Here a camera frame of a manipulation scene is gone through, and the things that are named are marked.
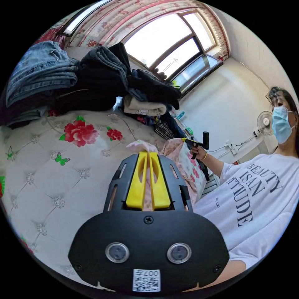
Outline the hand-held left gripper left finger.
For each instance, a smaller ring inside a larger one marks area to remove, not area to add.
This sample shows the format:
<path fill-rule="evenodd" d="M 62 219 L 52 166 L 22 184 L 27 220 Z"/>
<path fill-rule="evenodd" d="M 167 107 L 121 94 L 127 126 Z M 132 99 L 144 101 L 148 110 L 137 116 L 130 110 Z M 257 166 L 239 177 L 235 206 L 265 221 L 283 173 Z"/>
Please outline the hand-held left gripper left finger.
<path fill-rule="evenodd" d="M 133 175 L 126 198 L 128 208 L 143 208 L 146 189 L 147 160 L 148 152 L 139 152 L 133 168 Z"/>

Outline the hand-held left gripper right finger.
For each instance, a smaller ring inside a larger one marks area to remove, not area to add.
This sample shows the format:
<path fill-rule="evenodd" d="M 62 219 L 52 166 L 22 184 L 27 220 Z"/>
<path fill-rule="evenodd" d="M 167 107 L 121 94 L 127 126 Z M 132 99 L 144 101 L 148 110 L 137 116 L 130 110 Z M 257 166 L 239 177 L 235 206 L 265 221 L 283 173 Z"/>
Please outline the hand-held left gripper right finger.
<path fill-rule="evenodd" d="M 164 180 L 159 156 L 156 152 L 149 153 L 150 189 L 153 209 L 168 209 L 170 197 Z"/>

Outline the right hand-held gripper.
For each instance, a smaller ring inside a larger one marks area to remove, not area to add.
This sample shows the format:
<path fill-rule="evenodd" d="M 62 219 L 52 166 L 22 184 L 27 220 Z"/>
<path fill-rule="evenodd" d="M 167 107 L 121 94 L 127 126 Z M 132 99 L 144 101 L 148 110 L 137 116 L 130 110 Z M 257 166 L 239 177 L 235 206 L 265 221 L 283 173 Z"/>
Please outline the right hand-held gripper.
<path fill-rule="evenodd" d="M 204 159 L 204 149 L 197 143 L 194 143 L 193 140 L 188 139 L 188 138 L 182 138 L 182 141 L 185 143 L 193 143 L 190 154 L 192 158 L 198 159 L 198 160 L 203 160 Z"/>

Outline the person's right hand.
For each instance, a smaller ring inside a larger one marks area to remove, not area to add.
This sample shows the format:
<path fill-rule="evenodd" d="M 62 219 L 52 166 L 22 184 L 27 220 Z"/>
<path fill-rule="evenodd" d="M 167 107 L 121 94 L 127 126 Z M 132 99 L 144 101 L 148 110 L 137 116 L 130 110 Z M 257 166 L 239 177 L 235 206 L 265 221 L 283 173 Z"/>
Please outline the person's right hand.
<path fill-rule="evenodd" d="M 191 159 L 204 160 L 207 157 L 207 152 L 201 147 L 192 147 L 190 150 Z"/>

